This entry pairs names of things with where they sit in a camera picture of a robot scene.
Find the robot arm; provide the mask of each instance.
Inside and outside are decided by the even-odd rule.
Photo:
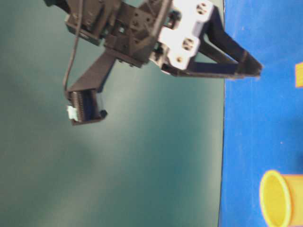
[[[45,0],[68,13],[70,32],[105,52],[66,91],[74,125],[101,121],[101,93],[116,60],[141,67],[149,60],[176,77],[232,78],[260,76],[262,66],[225,33],[218,8],[209,0],[145,0],[133,7],[122,0]],[[205,42],[207,35],[214,48]],[[196,62],[202,53],[217,63]]]

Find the green background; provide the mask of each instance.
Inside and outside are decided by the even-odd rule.
[[[118,63],[103,94],[107,119],[72,127],[65,13],[2,1],[0,18],[0,226],[217,225],[223,80]],[[80,41],[70,84],[102,51]]]

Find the yellow cup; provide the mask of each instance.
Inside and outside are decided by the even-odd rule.
[[[303,175],[266,172],[260,185],[260,203],[270,227],[303,226]]]

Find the wire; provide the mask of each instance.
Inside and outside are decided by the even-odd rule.
[[[78,23],[77,23],[76,33],[75,33],[75,35],[76,35],[75,42],[74,42],[74,46],[73,46],[73,49],[72,49],[72,52],[71,52],[70,61],[69,61],[67,70],[65,72],[64,79],[63,79],[63,89],[64,89],[65,97],[67,99],[69,99],[68,92],[66,91],[67,90],[67,82],[68,82],[69,75],[71,73],[72,65],[75,61],[76,52],[77,52],[77,48],[78,48],[78,42],[79,42],[79,36],[80,36],[82,18],[83,18],[83,2],[84,2],[84,0],[79,0],[79,12],[78,12],[78,21],[77,21]]]

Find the blue surface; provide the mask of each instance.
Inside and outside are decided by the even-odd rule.
[[[269,169],[303,174],[302,0],[226,0],[226,31],[263,65],[261,79],[226,81],[219,226],[266,226],[259,182]]]

